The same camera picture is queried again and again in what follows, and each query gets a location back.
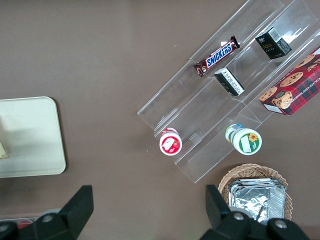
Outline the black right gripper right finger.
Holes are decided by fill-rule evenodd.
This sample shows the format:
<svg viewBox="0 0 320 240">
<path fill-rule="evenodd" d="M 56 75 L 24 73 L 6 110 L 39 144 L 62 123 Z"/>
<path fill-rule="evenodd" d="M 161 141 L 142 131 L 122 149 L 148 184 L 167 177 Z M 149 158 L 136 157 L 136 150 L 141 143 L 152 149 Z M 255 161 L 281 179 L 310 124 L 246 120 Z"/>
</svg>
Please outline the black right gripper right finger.
<svg viewBox="0 0 320 240">
<path fill-rule="evenodd" d="M 215 185 L 205 188 L 205 209 L 211 224 L 202 240 L 270 240 L 267 227 L 247 214 L 232 211 Z"/>
</svg>

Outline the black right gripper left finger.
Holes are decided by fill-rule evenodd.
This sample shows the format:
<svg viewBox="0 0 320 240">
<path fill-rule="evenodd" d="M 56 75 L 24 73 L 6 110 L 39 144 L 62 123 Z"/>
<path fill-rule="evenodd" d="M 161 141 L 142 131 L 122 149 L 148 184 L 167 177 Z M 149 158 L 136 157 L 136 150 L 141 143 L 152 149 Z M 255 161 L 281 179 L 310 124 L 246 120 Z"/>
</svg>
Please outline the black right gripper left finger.
<svg viewBox="0 0 320 240">
<path fill-rule="evenodd" d="M 93 188 L 83 185 L 57 213 L 39 217 L 19 230 L 20 240 L 76 240 L 94 210 Z"/>
</svg>

